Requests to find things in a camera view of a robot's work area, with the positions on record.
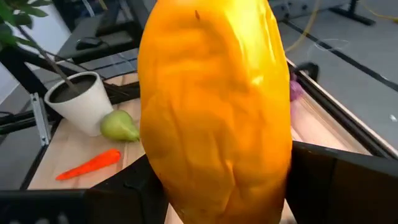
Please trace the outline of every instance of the orange carrot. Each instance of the orange carrot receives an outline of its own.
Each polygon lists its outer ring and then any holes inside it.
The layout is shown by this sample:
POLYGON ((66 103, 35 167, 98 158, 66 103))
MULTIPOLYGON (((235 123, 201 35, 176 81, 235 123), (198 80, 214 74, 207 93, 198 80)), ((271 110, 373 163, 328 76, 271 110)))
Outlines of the orange carrot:
POLYGON ((120 152, 117 149, 110 149, 94 158, 89 160, 88 162, 68 170, 62 174, 60 174, 56 180, 67 180, 72 177, 77 177, 82 174, 86 174, 88 172, 98 170, 102 167, 106 167, 116 163, 120 159, 120 152))

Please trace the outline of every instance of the green pear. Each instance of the green pear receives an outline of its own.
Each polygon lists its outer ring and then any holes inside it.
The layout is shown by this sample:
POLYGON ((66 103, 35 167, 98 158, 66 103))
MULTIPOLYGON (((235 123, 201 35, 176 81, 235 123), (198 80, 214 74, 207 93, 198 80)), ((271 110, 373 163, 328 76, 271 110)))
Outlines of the green pear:
POLYGON ((124 110, 114 110, 106 115, 101 121, 101 133, 112 140, 139 140, 139 131, 124 110))

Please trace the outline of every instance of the wooden board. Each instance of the wooden board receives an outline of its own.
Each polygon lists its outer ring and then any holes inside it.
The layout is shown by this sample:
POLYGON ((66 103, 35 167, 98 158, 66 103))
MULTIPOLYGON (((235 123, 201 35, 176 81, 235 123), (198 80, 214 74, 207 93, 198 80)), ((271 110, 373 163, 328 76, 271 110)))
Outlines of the wooden board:
MULTIPOLYGON (((115 85, 136 82, 137 74, 128 74, 108 80, 115 85)), ((140 99, 115 106, 127 111, 135 124, 141 117, 140 99)), ((368 154, 367 150, 347 133, 325 110, 307 94, 292 103, 292 136, 296 141, 318 144, 351 152, 368 154)), ((105 139, 102 136, 89 138, 67 120, 62 120, 40 163, 29 189, 83 189, 90 188, 121 171, 144 155, 140 142, 126 143, 105 139), (122 159, 114 165, 70 180, 56 181, 62 172, 74 168, 92 157, 110 149, 121 151, 122 159)), ((281 223, 294 223, 292 213, 285 203, 281 223)), ((181 220, 169 206, 165 223, 180 224, 181 220)))

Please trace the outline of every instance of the gray floor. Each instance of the gray floor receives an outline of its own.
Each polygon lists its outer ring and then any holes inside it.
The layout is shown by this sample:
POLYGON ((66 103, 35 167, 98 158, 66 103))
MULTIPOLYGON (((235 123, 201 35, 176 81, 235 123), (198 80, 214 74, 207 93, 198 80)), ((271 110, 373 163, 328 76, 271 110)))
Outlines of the gray floor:
MULTIPOLYGON (((398 16, 396 14, 398 1, 373 0, 367 1, 367 3, 380 14, 398 16)), ((377 24, 373 27, 366 27, 329 11, 324 11, 318 14, 310 33, 319 39, 333 39, 325 40, 325 42, 342 48, 341 51, 353 59, 386 78, 398 82, 395 66, 398 57, 398 24, 379 19, 361 6, 358 7, 358 13, 374 19, 377 24)), ((307 20, 308 16, 294 19, 293 22, 304 28, 307 20)), ((280 24, 279 29, 285 47, 290 46, 300 36, 298 32, 284 24, 280 24)), ((123 55, 132 58, 136 56, 136 52, 126 52, 123 55)), ((296 49, 287 53, 287 56, 295 63, 310 60, 319 64, 321 86, 398 148, 398 138, 395 138, 398 123, 391 120, 391 115, 398 118, 398 93, 335 55, 316 48, 311 40, 305 39, 296 49)), ((96 68, 120 61, 122 61, 121 57, 114 56, 87 63, 85 66, 96 68)), ((128 72, 131 69, 132 67, 128 63, 124 63, 117 67, 104 68, 99 72, 108 77, 116 73, 128 72)), ((38 70, 36 74, 47 86, 52 86, 58 80, 54 73, 38 70)), ((0 105, 0 110, 16 113, 23 109, 28 99, 28 94, 22 88, 17 88, 13 97, 0 105)), ((39 149, 40 142, 35 127, 8 135, 0 145, 0 189, 19 188, 39 149)))

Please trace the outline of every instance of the papaya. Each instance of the papaya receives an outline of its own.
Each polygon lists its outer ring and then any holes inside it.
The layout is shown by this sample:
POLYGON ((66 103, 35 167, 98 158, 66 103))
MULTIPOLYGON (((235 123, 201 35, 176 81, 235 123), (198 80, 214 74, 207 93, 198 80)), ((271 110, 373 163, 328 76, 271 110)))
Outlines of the papaya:
POLYGON ((289 71, 265 0, 158 0, 138 56, 142 145, 185 224, 278 223, 289 71))

